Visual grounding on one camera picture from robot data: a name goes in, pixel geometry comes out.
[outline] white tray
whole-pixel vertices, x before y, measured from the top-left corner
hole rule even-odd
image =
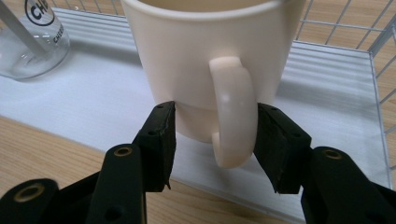
[[[69,54],[43,77],[0,77],[0,115],[103,151],[131,142],[155,103],[128,23],[55,12],[70,35]],[[275,106],[312,136],[312,147],[344,150],[372,181],[391,187],[367,52],[293,43]],[[220,169],[209,144],[178,134],[172,177],[276,217],[304,220],[300,195],[274,194],[254,157],[241,168]]]

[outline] ceramic mug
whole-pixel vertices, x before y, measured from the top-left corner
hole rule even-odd
[[[218,166],[253,152],[257,103],[276,95],[304,0],[122,0],[157,104],[177,131],[213,142]]]

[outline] mug handle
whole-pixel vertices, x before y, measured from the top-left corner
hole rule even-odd
[[[247,161],[257,135],[258,107],[249,71],[238,57],[209,62],[218,107],[219,132],[212,133],[219,167],[234,168]]]

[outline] bottle label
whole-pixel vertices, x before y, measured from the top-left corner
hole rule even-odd
[[[38,26],[49,26],[55,21],[55,14],[47,0],[25,0],[26,17]]]

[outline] wooden surface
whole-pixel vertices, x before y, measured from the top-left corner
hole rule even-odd
[[[53,1],[57,7],[99,12],[93,0]],[[98,0],[100,12],[116,14],[112,1]],[[122,14],[119,1],[113,1],[116,10]],[[381,12],[387,0],[355,0],[342,23],[371,26]],[[308,20],[336,22],[347,0],[316,0]],[[393,2],[384,18],[376,27],[385,27],[396,13]],[[300,40],[323,44],[332,27],[309,24],[304,27]],[[339,47],[355,48],[365,32],[357,29],[337,28],[330,44]],[[366,50],[376,38],[372,32],[360,49]],[[375,57],[375,70],[378,73],[396,53],[391,39],[385,48]],[[396,87],[396,63],[378,80],[380,98],[382,99]],[[382,104],[384,127],[388,129],[396,123],[396,96]],[[396,165],[396,133],[388,135],[390,165]],[[98,171],[104,154],[54,136],[43,133],[15,121],[0,118],[0,195],[21,182],[40,177],[55,179],[60,188]],[[272,217],[222,200],[216,196],[192,189],[175,181],[172,190],[163,193],[148,193],[149,223],[283,223]]]

